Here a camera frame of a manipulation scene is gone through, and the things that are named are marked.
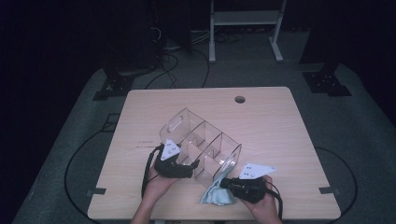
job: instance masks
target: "person's left hand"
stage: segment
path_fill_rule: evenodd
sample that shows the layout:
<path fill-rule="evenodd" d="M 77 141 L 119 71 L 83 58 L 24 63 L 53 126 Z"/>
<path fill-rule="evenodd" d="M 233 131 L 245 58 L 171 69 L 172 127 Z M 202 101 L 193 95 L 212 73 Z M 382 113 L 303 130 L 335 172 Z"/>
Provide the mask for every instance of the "person's left hand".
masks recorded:
<path fill-rule="evenodd" d="M 148 171 L 148 184 L 146 191 L 143 196 L 145 200 L 149 200 L 152 203 L 156 203 L 170 188 L 175 184 L 179 178 L 167 178 L 158 174 L 151 166 Z"/>

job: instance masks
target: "metal shelf frame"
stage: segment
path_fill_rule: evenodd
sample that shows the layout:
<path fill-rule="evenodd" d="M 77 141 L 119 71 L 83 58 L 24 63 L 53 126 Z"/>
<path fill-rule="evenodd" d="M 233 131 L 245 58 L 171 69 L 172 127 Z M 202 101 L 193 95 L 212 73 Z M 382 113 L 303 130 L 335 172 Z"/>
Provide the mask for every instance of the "metal shelf frame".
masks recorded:
<path fill-rule="evenodd" d="M 209 40 L 209 61 L 216 61 L 215 47 L 215 26 L 219 25 L 260 25 L 274 24 L 276 26 L 274 34 L 269 37 L 271 48 L 276 57 L 276 61 L 283 62 L 282 54 L 277 46 L 280 25 L 285 14 L 287 0 L 282 0 L 280 10 L 265 11 L 215 11 L 215 0 L 210 2 L 210 40 Z"/>

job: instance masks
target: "white label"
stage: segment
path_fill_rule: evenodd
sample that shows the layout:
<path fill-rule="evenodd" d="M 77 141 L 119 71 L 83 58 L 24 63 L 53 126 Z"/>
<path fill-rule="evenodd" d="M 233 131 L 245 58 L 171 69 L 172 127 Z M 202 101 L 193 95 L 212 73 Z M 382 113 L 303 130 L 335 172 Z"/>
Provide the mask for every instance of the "white label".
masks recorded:
<path fill-rule="evenodd" d="M 166 161 L 167 159 L 180 153 L 180 147 L 178 147 L 172 140 L 166 139 L 165 146 L 163 148 L 163 154 L 161 160 Z"/>
<path fill-rule="evenodd" d="M 276 168 L 274 166 L 265 166 L 254 163 L 245 163 L 244 168 L 242 169 L 241 174 L 239 175 L 240 179 L 256 179 L 258 177 L 268 175 L 275 171 Z"/>

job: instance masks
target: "white shelf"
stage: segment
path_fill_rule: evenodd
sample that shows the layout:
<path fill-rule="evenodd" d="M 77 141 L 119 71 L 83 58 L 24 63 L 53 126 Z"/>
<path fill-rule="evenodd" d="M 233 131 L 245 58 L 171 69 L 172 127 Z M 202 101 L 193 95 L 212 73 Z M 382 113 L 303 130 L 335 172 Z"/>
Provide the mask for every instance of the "white shelf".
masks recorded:
<path fill-rule="evenodd" d="M 214 25 L 276 24 L 278 16 L 278 10 L 217 11 L 214 13 Z"/>

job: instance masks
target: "clear acrylic organizer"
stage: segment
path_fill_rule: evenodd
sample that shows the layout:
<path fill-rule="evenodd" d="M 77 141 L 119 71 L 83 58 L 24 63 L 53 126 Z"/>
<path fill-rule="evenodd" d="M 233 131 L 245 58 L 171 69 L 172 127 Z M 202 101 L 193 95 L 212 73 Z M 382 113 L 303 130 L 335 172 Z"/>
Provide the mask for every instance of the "clear acrylic organizer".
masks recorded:
<path fill-rule="evenodd" d="M 205 187 L 225 169 L 238 162 L 242 145 L 188 108 L 172 117 L 160 130 L 161 141 L 170 139 L 179 145 L 178 164 L 190 165 L 200 160 L 193 177 Z"/>

